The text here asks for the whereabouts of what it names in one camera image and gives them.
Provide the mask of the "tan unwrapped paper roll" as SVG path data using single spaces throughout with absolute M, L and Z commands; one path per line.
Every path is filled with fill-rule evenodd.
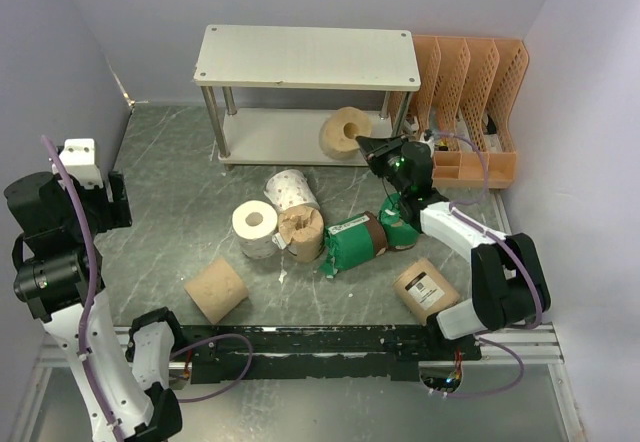
M 223 257 L 217 257 L 184 289 L 212 325 L 249 297 L 246 284 Z
M 372 122 L 362 110 L 343 107 L 322 125 L 319 133 L 321 151 L 330 159 L 346 161 L 359 153 L 358 136 L 369 137 Z

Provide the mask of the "green paper roll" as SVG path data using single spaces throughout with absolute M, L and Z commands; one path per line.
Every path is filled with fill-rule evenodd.
M 398 200 L 398 194 L 389 195 L 378 213 L 378 221 L 384 229 L 388 248 L 391 251 L 413 248 L 420 236 L 418 231 L 401 218 Z

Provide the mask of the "brown roll with cartoon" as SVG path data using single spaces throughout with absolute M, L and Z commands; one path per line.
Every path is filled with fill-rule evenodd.
M 310 206 L 286 209 L 278 216 L 272 241 L 298 262 L 312 262 L 324 248 L 324 219 L 317 209 Z

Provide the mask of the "brown roll white label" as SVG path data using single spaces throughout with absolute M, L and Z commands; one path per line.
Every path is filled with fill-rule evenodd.
M 458 291 L 426 258 L 411 264 L 393 282 L 392 288 L 422 326 L 429 316 L 454 306 Z

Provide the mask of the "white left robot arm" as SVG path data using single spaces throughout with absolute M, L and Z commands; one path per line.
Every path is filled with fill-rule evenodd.
M 129 342 L 118 340 L 91 239 L 131 225 L 123 176 L 108 187 L 73 184 L 87 215 L 78 221 L 73 198 L 57 176 L 37 172 L 4 191 L 22 229 L 12 250 L 14 292 L 63 351 L 83 398 L 94 441 L 166 441 L 183 419 L 169 387 L 169 361 L 181 357 L 187 337 L 166 307 L 134 320 Z

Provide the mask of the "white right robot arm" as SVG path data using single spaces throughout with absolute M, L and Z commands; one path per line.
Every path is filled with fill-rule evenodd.
M 426 352 L 443 360 L 459 338 L 507 327 L 533 329 L 551 297 L 531 237 L 494 231 L 467 217 L 433 186 L 435 141 L 453 133 L 424 131 L 418 139 L 355 138 L 368 167 L 399 195 L 401 219 L 462 256 L 471 269 L 471 297 L 427 318 Z

